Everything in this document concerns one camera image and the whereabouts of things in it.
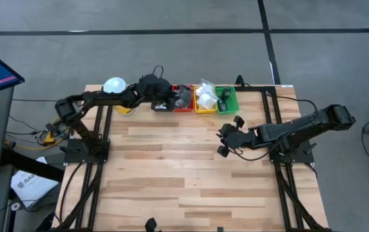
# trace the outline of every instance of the gray floor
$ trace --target gray floor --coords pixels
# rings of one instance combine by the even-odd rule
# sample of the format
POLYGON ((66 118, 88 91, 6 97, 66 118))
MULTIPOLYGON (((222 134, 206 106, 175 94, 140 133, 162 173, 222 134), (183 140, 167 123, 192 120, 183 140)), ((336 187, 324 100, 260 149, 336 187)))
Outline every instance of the gray floor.
MULTIPOLYGON (((368 1, 265 0, 265 7, 273 29, 369 28, 368 1)), ((257 1, 0 0, 0 31, 261 25, 257 1)), ((314 155, 330 227, 369 231, 369 158, 361 146, 361 127, 369 121, 369 34, 272 35, 272 41, 282 84, 293 84, 298 98, 320 108, 344 104, 357 119, 348 131, 314 139, 314 155)), ((58 99, 115 76, 135 82, 157 64, 171 82, 225 84, 241 74, 251 84, 272 84, 262 34, 0 36, 0 58, 26 78, 14 92, 24 99, 58 99)), ((303 114, 311 110, 301 105, 303 114)), ((51 103, 14 102, 11 115, 42 128, 55 111, 51 103)), ((14 121, 8 129, 28 131, 14 121)), ((57 150, 20 152, 61 159, 57 150)), ((15 231, 34 229, 53 208, 20 211, 15 231)))

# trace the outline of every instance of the wooden table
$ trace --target wooden table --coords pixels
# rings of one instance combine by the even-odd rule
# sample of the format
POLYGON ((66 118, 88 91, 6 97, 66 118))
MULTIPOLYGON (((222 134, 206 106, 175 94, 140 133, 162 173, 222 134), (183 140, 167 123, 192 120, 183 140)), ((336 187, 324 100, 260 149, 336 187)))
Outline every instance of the wooden table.
MULTIPOLYGON (((99 85, 86 87, 86 91, 100 89, 99 85)), ((276 89, 280 96, 295 97, 292 87, 276 89)), ((237 98, 237 114, 246 122, 244 130, 266 123, 259 92, 237 92, 237 98)), ((301 116, 295 101, 279 99, 279 108, 284 122, 301 116)), ((96 112, 97 108, 91 109, 83 119, 90 129, 96 112)), ((101 125, 105 123, 104 115, 101 125)), ((225 231, 284 231, 274 166, 269 158, 247 162, 233 154, 225 159, 216 153, 220 141, 215 134, 224 123, 233 123, 234 116, 154 112, 150 103, 140 105, 130 116, 113 113, 111 151, 104 165, 94 230, 143 231, 146 221, 154 217, 158 229, 166 231, 217 231, 217 227, 225 231)), ((264 152, 244 150, 243 155, 254 158, 264 152)), ((67 166, 63 186, 76 166, 67 166)), ((64 217, 79 200, 85 166, 70 183, 64 217)), ((295 164, 294 176, 302 203, 318 223, 328 226, 315 173, 303 164, 295 164)), ((287 199, 295 226, 293 206, 287 199)), ((84 226, 89 207, 87 202, 84 226)))

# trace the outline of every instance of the wooden tabletop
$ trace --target wooden tabletop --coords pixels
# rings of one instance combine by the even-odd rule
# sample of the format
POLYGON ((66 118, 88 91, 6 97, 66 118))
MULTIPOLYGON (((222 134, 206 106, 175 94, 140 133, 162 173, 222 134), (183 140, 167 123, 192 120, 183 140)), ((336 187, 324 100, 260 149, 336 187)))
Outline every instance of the wooden tabletop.
MULTIPOLYGON (((100 90, 88 85, 86 91, 100 90)), ((295 97, 292 87, 276 86, 277 94, 295 97)), ((243 129, 266 124, 259 92, 237 92, 245 120, 243 129)), ((301 116, 298 104, 279 99, 284 120, 301 116)), ((272 101, 272 121, 275 117, 272 101)), ((97 108, 83 122, 91 130, 97 108)), ((106 108, 101 119, 103 130, 106 108)), ((143 231, 154 217, 165 231, 283 231, 283 217, 275 171, 268 157, 247 162, 229 154, 216 153, 221 144, 215 135, 235 115, 154 112, 150 103, 141 104, 132 115, 112 116, 109 138, 111 150, 104 165, 94 231, 143 231)), ((244 150, 254 158, 265 150, 244 150)), ((63 185, 77 164, 67 166, 63 185)), ((77 171, 66 195, 63 216, 80 197, 85 164, 77 171)), ((293 166, 297 192, 310 214, 328 226, 315 173, 303 164, 293 166)), ((293 206, 288 200, 292 225, 293 206)), ((86 204, 86 226, 90 201, 86 204)))

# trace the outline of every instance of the yellow bin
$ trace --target yellow bin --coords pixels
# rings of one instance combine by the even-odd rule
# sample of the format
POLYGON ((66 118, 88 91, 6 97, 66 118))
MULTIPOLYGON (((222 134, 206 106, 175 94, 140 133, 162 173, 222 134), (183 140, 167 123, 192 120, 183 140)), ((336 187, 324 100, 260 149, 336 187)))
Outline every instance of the yellow bin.
POLYGON ((193 101, 195 102, 195 111, 196 113, 215 113, 217 111, 217 103, 215 103, 215 107, 211 110, 202 110, 199 109, 199 106, 197 105, 197 100, 199 99, 199 97, 196 95, 196 89, 198 89, 199 87, 195 87, 193 88, 193 101))

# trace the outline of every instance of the plastic bin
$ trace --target plastic bin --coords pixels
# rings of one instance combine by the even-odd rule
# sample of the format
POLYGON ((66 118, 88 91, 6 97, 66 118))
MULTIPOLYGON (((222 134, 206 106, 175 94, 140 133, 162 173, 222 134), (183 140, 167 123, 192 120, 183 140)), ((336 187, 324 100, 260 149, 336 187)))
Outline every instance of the plastic bin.
MULTIPOLYGON (((189 106, 189 108, 174 109, 173 110, 174 112, 191 112, 195 108, 194 95, 193 95, 193 88, 194 87, 191 84, 186 84, 185 86, 190 88, 190 106, 189 106)), ((178 90, 179 85, 173 84, 172 89, 173 89, 173 91, 178 90)))
POLYGON ((219 108, 218 108, 217 112, 218 113, 235 113, 239 110, 239 103, 237 102, 236 91, 234 87, 216 87, 215 89, 216 95, 217 97, 221 97, 223 90, 226 88, 230 88, 230 96, 227 100, 225 100, 225 103, 228 106, 228 110, 219 111, 219 108))
POLYGON ((194 104, 195 104, 195 111, 196 113, 215 113, 217 111, 217 103, 215 103, 215 106, 213 109, 211 110, 202 110, 202 109, 199 109, 198 105, 197 105, 197 100, 199 99, 199 97, 196 95, 196 89, 198 89, 199 87, 195 87, 193 88, 193 95, 194 95, 194 104))

